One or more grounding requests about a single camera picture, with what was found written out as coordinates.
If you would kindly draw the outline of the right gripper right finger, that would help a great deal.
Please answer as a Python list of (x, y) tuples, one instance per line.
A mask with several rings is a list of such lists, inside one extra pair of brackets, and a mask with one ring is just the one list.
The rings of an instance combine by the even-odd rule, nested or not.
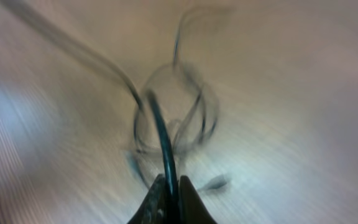
[(206, 209), (191, 180), (185, 175), (179, 180), (179, 197), (182, 224), (217, 224)]

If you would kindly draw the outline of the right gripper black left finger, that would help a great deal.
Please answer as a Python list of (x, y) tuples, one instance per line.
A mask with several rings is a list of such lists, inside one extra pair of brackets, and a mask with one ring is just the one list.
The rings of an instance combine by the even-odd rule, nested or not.
[(128, 224), (164, 224), (166, 218), (165, 190), (165, 176), (159, 174)]

